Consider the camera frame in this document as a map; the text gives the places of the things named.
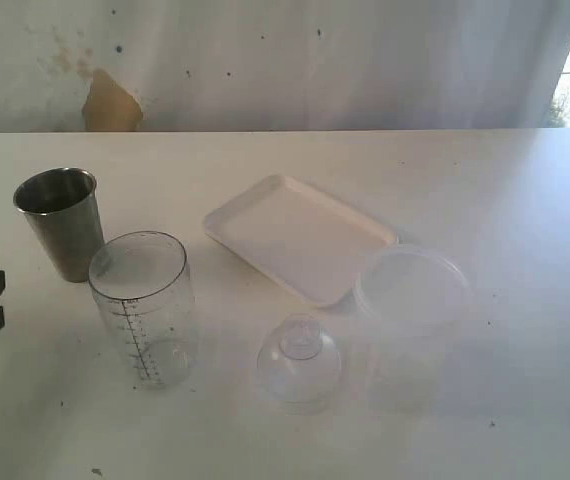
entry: white plastic tray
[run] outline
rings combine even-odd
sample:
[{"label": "white plastic tray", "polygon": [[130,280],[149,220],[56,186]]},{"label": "white plastic tray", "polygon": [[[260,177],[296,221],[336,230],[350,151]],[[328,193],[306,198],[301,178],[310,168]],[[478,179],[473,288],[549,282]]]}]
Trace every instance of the white plastic tray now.
[{"label": "white plastic tray", "polygon": [[309,303],[338,302],[389,228],[291,177],[271,175],[207,215],[207,235]]}]

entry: white wall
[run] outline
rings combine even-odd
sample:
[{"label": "white wall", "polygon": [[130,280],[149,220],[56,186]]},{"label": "white wall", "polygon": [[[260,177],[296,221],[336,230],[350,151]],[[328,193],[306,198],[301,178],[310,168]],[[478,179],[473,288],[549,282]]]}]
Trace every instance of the white wall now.
[{"label": "white wall", "polygon": [[97,67],[142,130],[536,126],[569,47],[570,0],[0,0],[0,131],[82,130]]}]

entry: stainless steel cup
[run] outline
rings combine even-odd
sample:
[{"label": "stainless steel cup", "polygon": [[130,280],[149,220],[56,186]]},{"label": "stainless steel cup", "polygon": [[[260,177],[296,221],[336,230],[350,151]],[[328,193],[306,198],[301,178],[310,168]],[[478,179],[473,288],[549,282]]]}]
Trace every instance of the stainless steel cup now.
[{"label": "stainless steel cup", "polygon": [[68,282],[87,280],[89,263],[105,243],[95,191],[89,172],[57,168],[31,177],[14,193],[14,205]]}]

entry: white tabletop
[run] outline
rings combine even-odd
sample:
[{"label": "white tabletop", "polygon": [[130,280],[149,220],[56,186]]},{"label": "white tabletop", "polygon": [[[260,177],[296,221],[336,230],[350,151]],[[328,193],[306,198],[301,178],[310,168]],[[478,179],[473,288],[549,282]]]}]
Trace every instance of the white tabletop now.
[{"label": "white tabletop", "polygon": [[[56,166],[96,175],[106,238],[184,241],[202,348],[178,388],[132,388],[87,284],[57,276],[14,210],[15,187]],[[206,213],[272,173],[468,275],[478,312],[429,385],[406,378],[380,408],[353,298],[308,307],[205,236]],[[0,479],[570,478],[570,130],[0,134],[0,268]],[[342,345],[345,384],[292,416],[260,401],[253,369],[305,311]]]}]

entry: clear plastic measuring cup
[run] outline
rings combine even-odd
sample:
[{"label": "clear plastic measuring cup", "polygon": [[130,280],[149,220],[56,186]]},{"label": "clear plastic measuring cup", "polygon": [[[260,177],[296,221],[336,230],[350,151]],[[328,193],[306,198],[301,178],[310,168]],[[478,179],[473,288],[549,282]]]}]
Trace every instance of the clear plastic measuring cup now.
[{"label": "clear plastic measuring cup", "polygon": [[103,246],[89,267],[101,317],[144,386],[187,378],[198,333],[185,248],[171,235],[134,232]]}]

